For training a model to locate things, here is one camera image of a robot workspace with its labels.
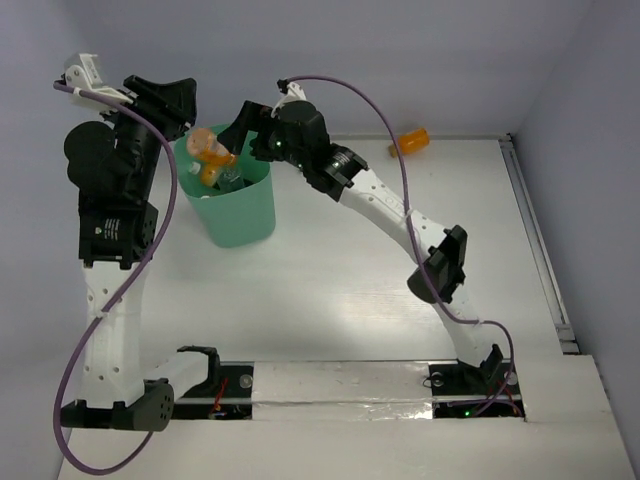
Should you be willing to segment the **small orange juice bottle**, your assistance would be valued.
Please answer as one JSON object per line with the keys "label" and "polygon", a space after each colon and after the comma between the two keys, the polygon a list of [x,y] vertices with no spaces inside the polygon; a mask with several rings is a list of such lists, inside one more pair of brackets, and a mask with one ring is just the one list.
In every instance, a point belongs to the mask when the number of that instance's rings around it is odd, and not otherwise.
{"label": "small orange juice bottle", "polygon": [[193,130],[187,137],[186,150],[191,157],[212,167],[232,167],[236,164],[236,156],[208,128]]}

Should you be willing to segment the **clear water bottle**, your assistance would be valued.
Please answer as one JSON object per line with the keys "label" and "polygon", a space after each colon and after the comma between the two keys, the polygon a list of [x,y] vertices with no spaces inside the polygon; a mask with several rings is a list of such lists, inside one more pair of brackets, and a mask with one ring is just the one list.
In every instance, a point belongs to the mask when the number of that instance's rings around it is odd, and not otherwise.
{"label": "clear water bottle", "polygon": [[232,193],[245,187],[242,170],[238,166],[225,166],[220,169],[217,187],[222,193]]}

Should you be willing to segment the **orange juice bottle blue label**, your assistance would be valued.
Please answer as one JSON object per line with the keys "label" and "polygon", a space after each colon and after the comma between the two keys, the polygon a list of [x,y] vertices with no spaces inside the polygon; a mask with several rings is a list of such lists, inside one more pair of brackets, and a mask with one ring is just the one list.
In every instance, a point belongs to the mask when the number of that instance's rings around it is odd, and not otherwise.
{"label": "orange juice bottle blue label", "polygon": [[220,167],[210,163],[192,162],[188,172],[196,176],[204,186],[212,188],[217,183]]}

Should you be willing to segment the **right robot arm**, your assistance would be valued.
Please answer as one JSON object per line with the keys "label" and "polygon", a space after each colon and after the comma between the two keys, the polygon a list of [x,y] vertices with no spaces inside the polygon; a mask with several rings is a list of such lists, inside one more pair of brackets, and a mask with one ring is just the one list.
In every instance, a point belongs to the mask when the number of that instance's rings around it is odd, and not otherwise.
{"label": "right robot arm", "polygon": [[482,392],[496,381],[503,354],[482,329],[463,286],[468,235],[462,227],[446,228],[407,207],[362,157],[330,139],[323,115],[308,101],[276,108],[247,101],[217,138],[234,155],[248,146],[259,161],[300,168],[312,188],[394,240],[416,265],[409,290],[433,306],[451,338],[462,384]]}

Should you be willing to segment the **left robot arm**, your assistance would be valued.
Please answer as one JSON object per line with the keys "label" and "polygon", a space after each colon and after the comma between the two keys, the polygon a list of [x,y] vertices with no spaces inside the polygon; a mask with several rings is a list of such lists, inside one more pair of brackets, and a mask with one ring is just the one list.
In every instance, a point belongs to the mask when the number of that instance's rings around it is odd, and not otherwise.
{"label": "left robot arm", "polygon": [[196,92],[192,78],[158,84],[131,75],[118,93],[119,108],[101,105],[101,120],[81,123],[65,138],[67,175],[79,190],[91,330],[80,348],[80,393],[60,412],[65,427],[160,432],[176,399],[220,386],[211,347],[182,347],[150,372],[140,363],[144,284],[168,227],[149,195],[161,151],[195,123]]}

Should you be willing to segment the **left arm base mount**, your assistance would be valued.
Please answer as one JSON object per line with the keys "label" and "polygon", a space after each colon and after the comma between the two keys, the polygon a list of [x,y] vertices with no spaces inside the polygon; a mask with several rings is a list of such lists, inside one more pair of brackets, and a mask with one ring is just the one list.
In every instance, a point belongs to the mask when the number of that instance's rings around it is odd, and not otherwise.
{"label": "left arm base mount", "polygon": [[174,401],[172,420],[251,420],[253,362],[222,362],[214,347],[183,346],[178,353],[207,359],[206,379]]}

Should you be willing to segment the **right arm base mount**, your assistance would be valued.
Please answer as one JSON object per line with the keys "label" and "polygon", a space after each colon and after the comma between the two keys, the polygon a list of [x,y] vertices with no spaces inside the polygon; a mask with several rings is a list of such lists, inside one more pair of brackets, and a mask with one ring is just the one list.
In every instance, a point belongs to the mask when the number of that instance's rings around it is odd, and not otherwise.
{"label": "right arm base mount", "polygon": [[422,386],[432,394],[436,419],[524,418],[515,368],[493,345],[479,367],[462,362],[431,364]]}

